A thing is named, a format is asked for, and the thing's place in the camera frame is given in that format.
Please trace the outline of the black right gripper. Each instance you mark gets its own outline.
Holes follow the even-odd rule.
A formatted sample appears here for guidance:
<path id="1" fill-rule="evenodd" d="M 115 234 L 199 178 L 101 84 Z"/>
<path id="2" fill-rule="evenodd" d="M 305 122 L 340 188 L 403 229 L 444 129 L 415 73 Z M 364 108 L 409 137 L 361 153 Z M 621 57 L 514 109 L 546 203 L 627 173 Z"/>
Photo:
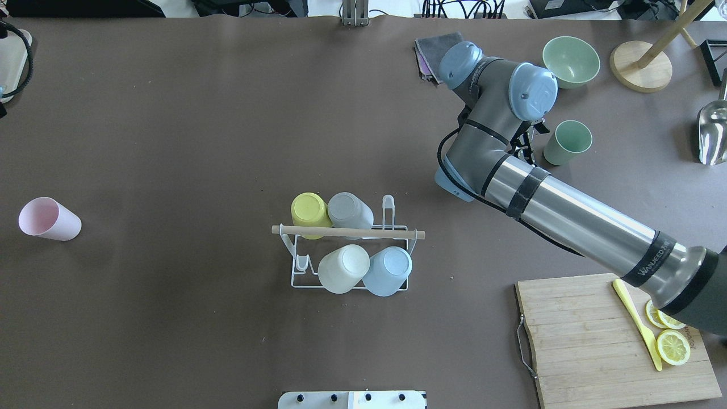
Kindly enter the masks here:
<path id="1" fill-rule="evenodd" d="M 545 125 L 544 118 L 538 121 L 522 122 L 520 127 L 517 128 L 514 137 L 509 142 L 509 154 L 526 161 L 529 165 L 538 165 L 534 157 L 534 147 L 532 145 L 533 137 L 536 133 L 550 133 L 550 130 Z"/>

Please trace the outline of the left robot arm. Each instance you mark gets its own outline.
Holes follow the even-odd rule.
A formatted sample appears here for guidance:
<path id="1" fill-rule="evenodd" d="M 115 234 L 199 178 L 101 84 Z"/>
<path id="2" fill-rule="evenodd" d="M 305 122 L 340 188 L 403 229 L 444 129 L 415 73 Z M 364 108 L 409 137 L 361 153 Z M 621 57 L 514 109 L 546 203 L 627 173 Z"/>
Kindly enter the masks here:
<path id="1" fill-rule="evenodd" d="M 7 116 L 5 104 L 28 86 L 34 74 L 33 36 L 2 20 L 1 39 L 1 117 Z"/>

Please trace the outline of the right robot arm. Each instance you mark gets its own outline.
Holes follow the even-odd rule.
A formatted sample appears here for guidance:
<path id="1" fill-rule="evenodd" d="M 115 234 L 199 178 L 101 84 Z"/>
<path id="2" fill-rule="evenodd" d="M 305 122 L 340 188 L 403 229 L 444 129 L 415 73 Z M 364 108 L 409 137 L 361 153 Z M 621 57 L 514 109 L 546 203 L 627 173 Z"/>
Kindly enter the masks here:
<path id="1" fill-rule="evenodd" d="M 671 318 L 725 336 L 725 253 L 686 248 L 508 152 L 523 124 L 553 108 L 552 72 L 486 56 L 469 41 L 447 50 L 438 71 L 465 103 L 456 139 L 438 154 L 434 178 L 442 189 L 480 200 L 602 264 Z"/>

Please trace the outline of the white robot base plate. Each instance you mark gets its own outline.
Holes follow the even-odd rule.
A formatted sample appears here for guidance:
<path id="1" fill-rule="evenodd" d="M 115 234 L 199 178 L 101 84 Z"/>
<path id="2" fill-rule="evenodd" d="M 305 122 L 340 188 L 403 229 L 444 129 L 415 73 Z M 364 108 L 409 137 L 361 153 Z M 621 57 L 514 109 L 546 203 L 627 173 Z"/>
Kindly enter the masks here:
<path id="1" fill-rule="evenodd" d="M 278 408 L 427 408 L 425 391 L 289 391 L 278 400 Z"/>

